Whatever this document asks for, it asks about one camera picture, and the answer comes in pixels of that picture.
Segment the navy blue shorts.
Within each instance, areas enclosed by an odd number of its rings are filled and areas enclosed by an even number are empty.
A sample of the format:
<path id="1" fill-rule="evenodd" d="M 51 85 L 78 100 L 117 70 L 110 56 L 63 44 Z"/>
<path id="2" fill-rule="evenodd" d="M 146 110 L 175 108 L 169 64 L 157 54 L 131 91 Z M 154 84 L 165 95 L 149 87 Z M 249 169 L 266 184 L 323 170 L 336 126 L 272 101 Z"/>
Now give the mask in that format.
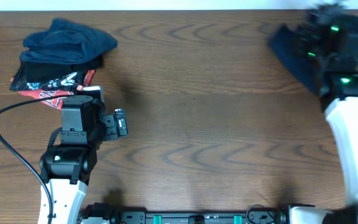
<path id="1" fill-rule="evenodd" d="M 324 62 L 319 48 L 317 30 L 298 25 L 291 30 L 282 24 L 269 39 L 268 45 L 282 65 L 310 92 L 322 96 L 325 92 L 321 77 Z"/>

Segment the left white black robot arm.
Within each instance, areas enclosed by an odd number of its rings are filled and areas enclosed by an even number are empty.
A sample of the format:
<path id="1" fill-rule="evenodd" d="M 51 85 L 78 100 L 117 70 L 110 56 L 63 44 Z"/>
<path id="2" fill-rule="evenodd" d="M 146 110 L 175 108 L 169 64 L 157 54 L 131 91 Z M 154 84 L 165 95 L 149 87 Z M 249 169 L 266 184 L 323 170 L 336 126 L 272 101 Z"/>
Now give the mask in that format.
<path id="1" fill-rule="evenodd" d="M 62 126 L 54 134 L 60 144 L 52 137 L 40 158 L 47 191 L 42 192 L 39 223 L 76 223 L 100 145 L 128 134 L 125 111 L 106 114 L 102 99 L 70 96 L 63 100 Z"/>

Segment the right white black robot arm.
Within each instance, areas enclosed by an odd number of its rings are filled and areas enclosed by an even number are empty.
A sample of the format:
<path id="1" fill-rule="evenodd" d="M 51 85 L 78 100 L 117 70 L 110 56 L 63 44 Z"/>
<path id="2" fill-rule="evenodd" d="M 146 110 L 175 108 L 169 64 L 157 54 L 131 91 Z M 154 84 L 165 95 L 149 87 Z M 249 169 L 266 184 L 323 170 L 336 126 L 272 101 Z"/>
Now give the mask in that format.
<path id="1" fill-rule="evenodd" d="M 293 207 L 291 223 L 358 223 L 358 16 L 339 3 L 308 10 L 294 41 L 316 66 L 315 90 L 333 132 L 345 186 L 340 210 Z"/>

